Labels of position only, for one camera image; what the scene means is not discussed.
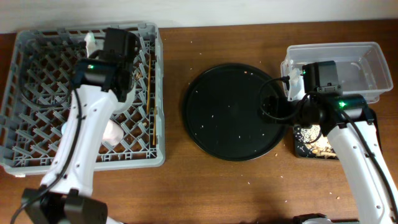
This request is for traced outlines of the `wooden chopstick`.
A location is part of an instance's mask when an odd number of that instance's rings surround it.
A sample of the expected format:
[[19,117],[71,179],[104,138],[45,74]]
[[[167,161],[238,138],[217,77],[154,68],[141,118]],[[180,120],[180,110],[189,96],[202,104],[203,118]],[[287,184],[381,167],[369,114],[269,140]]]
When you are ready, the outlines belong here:
[[149,116],[150,113],[150,81],[151,81],[151,70],[152,70],[152,54],[149,54],[149,67],[147,74],[147,104],[146,104],[146,113]]
[[154,122],[153,122],[153,133],[152,133],[152,144],[156,147],[156,126],[157,126],[157,106],[154,106]]

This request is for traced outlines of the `pink plastic cup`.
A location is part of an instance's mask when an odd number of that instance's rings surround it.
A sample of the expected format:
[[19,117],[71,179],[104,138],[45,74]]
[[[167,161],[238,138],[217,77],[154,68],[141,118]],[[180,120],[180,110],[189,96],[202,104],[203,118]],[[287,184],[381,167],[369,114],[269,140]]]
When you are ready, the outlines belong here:
[[102,137],[102,142],[107,142],[111,146],[118,145],[124,137],[124,131],[112,120],[109,120]]

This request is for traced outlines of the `white ceramic plate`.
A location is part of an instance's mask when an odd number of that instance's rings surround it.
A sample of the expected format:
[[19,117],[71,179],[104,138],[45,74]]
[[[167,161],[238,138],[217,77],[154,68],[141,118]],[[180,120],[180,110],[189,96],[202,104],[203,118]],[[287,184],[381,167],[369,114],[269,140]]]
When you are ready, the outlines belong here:
[[133,88],[127,94],[125,102],[117,102],[116,109],[113,111],[113,114],[120,114],[128,110],[133,104],[136,98],[136,84],[133,84]]

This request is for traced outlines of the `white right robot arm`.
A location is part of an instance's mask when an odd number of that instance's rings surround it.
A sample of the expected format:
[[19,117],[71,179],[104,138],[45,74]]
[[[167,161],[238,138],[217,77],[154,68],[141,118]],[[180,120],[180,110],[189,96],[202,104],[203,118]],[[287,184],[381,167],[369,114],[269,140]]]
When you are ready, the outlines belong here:
[[259,100],[270,123],[320,126],[343,166],[360,223],[397,223],[397,187],[381,152],[376,115],[361,95],[310,92],[293,102]]

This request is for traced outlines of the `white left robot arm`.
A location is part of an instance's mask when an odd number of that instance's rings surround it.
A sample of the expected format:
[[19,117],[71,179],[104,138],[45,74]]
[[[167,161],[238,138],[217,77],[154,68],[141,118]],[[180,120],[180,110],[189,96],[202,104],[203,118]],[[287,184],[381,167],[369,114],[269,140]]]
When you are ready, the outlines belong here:
[[112,114],[134,101],[133,62],[80,60],[72,78],[67,127],[38,189],[25,189],[11,218],[26,212],[33,223],[115,223],[104,202],[91,197],[96,157]]

